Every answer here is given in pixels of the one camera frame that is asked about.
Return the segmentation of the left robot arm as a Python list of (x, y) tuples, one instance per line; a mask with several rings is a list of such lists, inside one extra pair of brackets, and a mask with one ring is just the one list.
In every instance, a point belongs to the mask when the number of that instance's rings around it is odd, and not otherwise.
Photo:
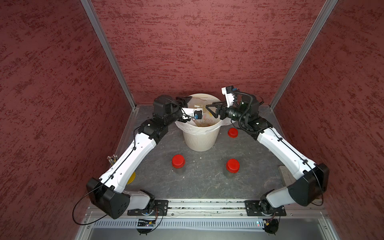
[(124, 193), (129, 178), (145, 156), (155, 148), (175, 122), (186, 123), (201, 117), (202, 110), (190, 109), (192, 97), (173, 99), (162, 95), (154, 101), (154, 112), (134, 132), (133, 141), (117, 162), (98, 179), (91, 178), (87, 185), (91, 203), (112, 219), (128, 210), (153, 208), (154, 197), (145, 191)]

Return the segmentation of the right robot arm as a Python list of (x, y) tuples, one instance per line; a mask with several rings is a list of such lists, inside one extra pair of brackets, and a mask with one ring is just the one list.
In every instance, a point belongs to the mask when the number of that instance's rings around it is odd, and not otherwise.
[(295, 182), (287, 187), (264, 194), (259, 209), (272, 216), (284, 205), (299, 204), (306, 207), (327, 190), (330, 170), (325, 164), (316, 164), (285, 140), (273, 125), (259, 115), (260, 102), (254, 95), (233, 91), (226, 94), (225, 102), (214, 102), (206, 109), (215, 118), (230, 119), (239, 129), (271, 151), (290, 171)]

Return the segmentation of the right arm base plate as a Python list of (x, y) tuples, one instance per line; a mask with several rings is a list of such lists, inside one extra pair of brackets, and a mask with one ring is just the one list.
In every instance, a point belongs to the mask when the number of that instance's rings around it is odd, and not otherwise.
[(267, 201), (265, 200), (248, 200), (244, 201), (245, 203), (245, 209), (247, 212), (247, 216), (251, 217), (285, 217), (287, 215), (286, 210), (284, 206), (280, 206), (279, 208), (272, 207)]

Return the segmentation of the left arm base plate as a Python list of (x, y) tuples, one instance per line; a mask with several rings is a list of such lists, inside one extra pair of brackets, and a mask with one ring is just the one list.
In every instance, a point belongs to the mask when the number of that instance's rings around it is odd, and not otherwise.
[(168, 212), (169, 201), (168, 200), (154, 200), (148, 209), (144, 210), (128, 210), (128, 216), (144, 216), (144, 217), (156, 217), (166, 216)]

